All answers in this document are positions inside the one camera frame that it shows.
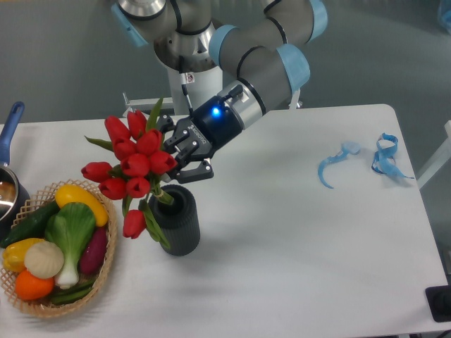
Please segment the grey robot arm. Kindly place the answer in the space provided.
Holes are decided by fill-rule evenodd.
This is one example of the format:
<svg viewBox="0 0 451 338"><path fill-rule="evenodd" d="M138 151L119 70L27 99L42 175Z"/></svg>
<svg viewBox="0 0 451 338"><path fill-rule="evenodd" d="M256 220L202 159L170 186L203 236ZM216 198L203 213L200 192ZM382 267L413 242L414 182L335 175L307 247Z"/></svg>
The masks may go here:
<svg viewBox="0 0 451 338"><path fill-rule="evenodd" d="M164 149L176 167L164 181L213 176L213 155L267 112L291 98L310 77L301 48L321 35L328 14L321 1L263 1L265 18L247 30L219 25L209 1L115 1L112 12L138 46L151 44L168 73L177 122Z"/></svg>

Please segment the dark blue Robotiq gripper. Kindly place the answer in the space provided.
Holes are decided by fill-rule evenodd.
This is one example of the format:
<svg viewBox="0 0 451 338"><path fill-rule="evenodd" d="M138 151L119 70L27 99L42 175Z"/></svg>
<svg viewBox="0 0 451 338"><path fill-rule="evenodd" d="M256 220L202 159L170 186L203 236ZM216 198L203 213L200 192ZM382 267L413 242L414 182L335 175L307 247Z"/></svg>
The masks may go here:
<svg viewBox="0 0 451 338"><path fill-rule="evenodd" d="M160 115L156 129L172 132L163 149L175 154L180 169L168 176L180 184L211 179L214 171L210 158L264 113L265 106L255 88L245 80L236 80L176 123L170 115ZM194 169L181 169L191 162L200 163Z"/></svg>

